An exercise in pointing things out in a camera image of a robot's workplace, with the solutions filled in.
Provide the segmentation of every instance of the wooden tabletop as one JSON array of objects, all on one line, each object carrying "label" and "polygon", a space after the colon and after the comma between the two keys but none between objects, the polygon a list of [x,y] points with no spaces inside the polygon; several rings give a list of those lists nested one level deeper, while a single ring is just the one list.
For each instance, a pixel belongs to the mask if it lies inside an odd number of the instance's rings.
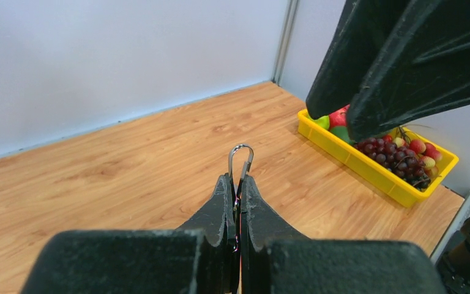
[{"label": "wooden tabletop", "polygon": [[0,293],[19,291],[57,232],[181,225],[238,143],[255,150],[264,199],[307,236],[409,240],[430,254],[462,198],[439,187],[402,207],[297,133],[304,107],[263,83],[0,159]]}]

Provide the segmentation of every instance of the yellow plastic tray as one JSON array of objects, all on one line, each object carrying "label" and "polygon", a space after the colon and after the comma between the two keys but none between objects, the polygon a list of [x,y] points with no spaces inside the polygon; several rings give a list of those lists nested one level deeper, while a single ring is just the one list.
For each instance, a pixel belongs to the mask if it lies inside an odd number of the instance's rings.
[{"label": "yellow plastic tray", "polygon": [[[353,146],[317,125],[307,116],[307,109],[298,112],[298,120],[298,132],[300,134],[405,207],[411,207],[416,202],[426,200],[458,162],[458,157],[453,153],[404,128],[409,138],[419,138],[429,142],[442,153],[442,160],[437,163],[439,175],[431,180],[431,184],[426,190],[421,192],[359,152]],[[395,138],[399,137],[399,134],[396,134],[394,130],[391,136]]]}]

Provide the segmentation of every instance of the white wall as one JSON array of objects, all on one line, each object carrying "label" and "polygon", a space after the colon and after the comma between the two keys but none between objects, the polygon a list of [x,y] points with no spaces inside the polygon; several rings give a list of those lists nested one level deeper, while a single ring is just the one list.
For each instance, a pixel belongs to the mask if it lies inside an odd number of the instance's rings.
[{"label": "white wall", "polygon": [[[305,99],[332,40],[345,0],[301,0],[280,86]],[[461,195],[470,190],[470,106],[418,119],[410,127],[454,152],[460,162],[444,185]]]},{"label": "white wall", "polygon": [[0,156],[270,80],[286,0],[0,0]]}]

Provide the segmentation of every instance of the bunch of grapes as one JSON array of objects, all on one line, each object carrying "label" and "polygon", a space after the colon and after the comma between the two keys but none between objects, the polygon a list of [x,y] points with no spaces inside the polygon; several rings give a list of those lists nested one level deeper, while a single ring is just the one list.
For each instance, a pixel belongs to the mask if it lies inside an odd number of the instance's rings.
[{"label": "bunch of grapes", "polygon": [[398,147],[382,138],[368,138],[354,147],[415,188],[422,190],[430,185],[423,168],[425,163],[406,146]]}]

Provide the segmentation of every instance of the wood grain surface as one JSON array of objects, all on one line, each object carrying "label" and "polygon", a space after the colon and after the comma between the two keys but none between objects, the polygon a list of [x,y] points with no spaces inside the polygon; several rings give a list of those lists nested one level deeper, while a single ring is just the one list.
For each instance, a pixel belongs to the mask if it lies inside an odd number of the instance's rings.
[{"label": "wood grain surface", "polygon": [[439,187],[402,207],[297,134],[304,107],[263,83],[0,159],[0,293],[20,290],[57,232],[181,225],[238,143],[255,150],[264,199],[307,236],[409,240],[431,253],[462,198]]}]

